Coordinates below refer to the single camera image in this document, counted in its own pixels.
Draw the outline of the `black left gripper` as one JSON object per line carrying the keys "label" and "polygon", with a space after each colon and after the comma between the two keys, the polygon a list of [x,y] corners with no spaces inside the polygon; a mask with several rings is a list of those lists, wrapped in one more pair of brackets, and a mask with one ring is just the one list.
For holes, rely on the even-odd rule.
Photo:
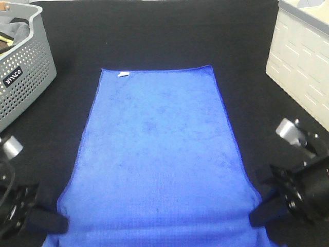
{"label": "black left gripper", "polygon": [[1,238],[22,231],[65,234],[69,220],[58,213],[35,208],[39,184],[15,184],[15,168],[1,161]]}

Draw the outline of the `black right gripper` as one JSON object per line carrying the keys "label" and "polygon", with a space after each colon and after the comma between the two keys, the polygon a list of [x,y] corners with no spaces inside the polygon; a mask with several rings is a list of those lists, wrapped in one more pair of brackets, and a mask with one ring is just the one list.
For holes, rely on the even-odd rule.
{"label": "black right gripper", "polygon": [[252,227],[263,227],[289,213],[298,220],[313,225],[328,221],[328,155],[315,158],[298,169],[270,165],[257,170],[261,185],[278,188],[283,195],[260,203],[250,214]]}

